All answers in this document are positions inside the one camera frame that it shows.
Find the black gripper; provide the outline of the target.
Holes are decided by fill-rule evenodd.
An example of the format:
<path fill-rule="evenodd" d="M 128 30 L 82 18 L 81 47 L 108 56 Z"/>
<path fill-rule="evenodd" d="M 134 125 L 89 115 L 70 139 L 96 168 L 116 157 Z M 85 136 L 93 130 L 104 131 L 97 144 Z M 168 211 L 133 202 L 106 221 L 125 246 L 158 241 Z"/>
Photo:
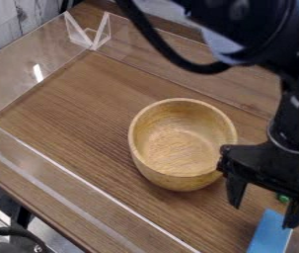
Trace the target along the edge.
<path fill-rule="evenodd" d="M 293 199 L 287 207 L 283 228 L 299 226 L 299 154 L 281 150 L 269 141 L 256 145 L 223 145 L 217 170 L 227 178 L 227 197 L 237 209 L 247 184 Z"/>

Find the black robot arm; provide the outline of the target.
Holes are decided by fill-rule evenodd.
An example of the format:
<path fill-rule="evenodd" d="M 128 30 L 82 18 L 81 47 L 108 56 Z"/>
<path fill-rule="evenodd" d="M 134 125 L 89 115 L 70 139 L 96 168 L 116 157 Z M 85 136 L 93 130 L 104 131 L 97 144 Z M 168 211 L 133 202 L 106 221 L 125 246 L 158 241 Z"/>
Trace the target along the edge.
<path fill-rule="evenodd" d="M 283 226 L 299 226 L 299 0 L 172 0 L 201 26 L 213 56 L 225 64 L 257 65 L 280 81 L 280 99 L 267 141 L 227 144 L 217 169 L 228 200 L 241 203 L 255 184 L 289 198 Z"/>

